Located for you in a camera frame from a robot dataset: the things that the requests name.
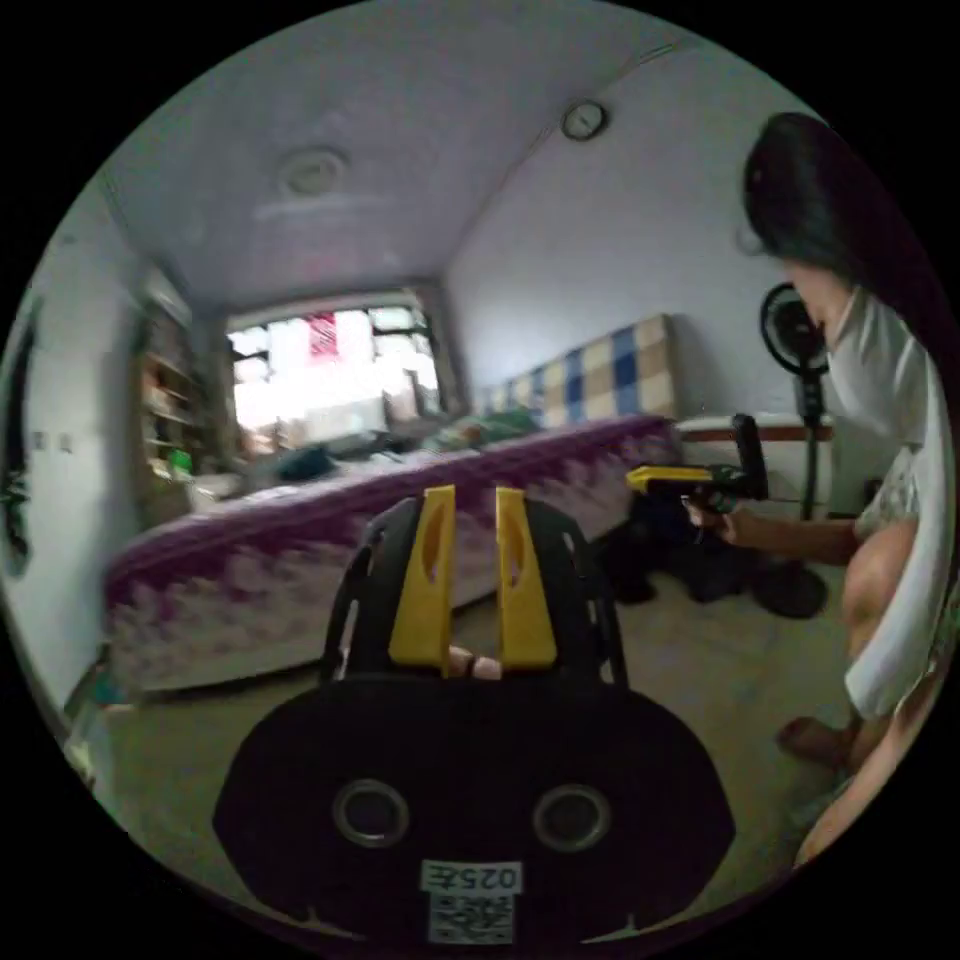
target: yellow claw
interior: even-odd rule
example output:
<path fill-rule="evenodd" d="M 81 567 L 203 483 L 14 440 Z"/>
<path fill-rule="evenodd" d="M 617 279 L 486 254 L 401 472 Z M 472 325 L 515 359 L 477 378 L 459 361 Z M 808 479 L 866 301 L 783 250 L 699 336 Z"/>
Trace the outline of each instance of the yellow claw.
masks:
<path fill-rule="evenodd" d="M 522 490 L 497 487 L 497 549 L 503 670 L 546 670 L 557 645 Z"/>
<path fill-rule="evenodd" d="M 443 677 L 449 674 L 455 526 L 455 488 L 426 490 L 389 647 L 398 666 L 437 667 Z"/>

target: qr code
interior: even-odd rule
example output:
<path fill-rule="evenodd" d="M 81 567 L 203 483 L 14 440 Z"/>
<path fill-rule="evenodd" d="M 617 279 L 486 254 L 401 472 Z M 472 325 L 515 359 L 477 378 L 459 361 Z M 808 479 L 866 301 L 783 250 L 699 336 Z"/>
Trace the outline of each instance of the qr code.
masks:
<path fill-rule="evenodd" d="M 430 897 L 430 943 L 513 943 L 514 897 Z"/>

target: woman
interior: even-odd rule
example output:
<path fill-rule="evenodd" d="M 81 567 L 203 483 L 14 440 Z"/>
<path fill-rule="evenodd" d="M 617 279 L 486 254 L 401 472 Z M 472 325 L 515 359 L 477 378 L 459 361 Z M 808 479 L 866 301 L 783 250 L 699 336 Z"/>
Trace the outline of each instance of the woman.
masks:
<path fill-rule="evenodd" d="M 889 777 L 929 713 L 955 646 L 956 614 L 941 611 L 957 574 L 955 428 L 947 410 L 960 412 L 960 383 L 940 381 L 921 341 L 944 357 L 960 357 L 960 348 L 909 225 L 824 123 L 772 117 L 747 160 L 743 204 L 761 252 L 783 264 L 823 332 L 842 413 L 901 445 L 856 521 L 778 521 L 742 508 L 717 517 L 690 508 L 695 523 L 729 543 L 847 567 L 849 722 L 834 730 L 803 717 L 779 735 L 786 750 L 851 776 L 804 843 L 802 862 Z M 914 551 L 918 538 L 924 547 Z M 901 582 L 908 589 L 898 592 Z M 453 660 L 457 672 L 469 670 L 466 654 Z M 499 665 L 483 661 L 476 672 L 495 679 Z"/>

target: window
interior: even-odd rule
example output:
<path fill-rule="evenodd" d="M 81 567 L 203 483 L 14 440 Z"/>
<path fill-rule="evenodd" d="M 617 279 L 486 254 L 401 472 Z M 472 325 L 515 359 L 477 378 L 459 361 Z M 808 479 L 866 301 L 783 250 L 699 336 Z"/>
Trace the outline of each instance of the window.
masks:
<path fill-rule="evenodd" d="M 29 458 L 27 456 L 26 397 L 30 358 L 36 346 L 37 321 L 42 301 L 36 300 L 30 308 L 27 331 L 20 342 L 16 362 L 10 377 L 6 424 L 4 431 L 5 455 L 0 481 L 0 503 L 3 507 L 3 529 L 8 559 L 13 572 L 23 572 L 30 560 L 30 540 L 27 531 L 26 505 L 29 502 Z"/>
<path fill-rule="evenodd" d="M 443 408 L 430 327 L 417 309 L 293 317 L 230 340 L 237 420 L 253 456 Z"/>

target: checkered headboard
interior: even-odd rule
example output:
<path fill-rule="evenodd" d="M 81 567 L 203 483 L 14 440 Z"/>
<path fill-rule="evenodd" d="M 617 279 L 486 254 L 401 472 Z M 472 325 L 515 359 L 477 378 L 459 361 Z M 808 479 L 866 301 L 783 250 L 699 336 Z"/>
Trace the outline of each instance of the checkered headboard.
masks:
<path fill-rule="evenodd" d="M 540 406 L 544 426 L 649 413 L 676 416 L 669 318 L 641 320 L 480 392 L 480 411 Z"/>

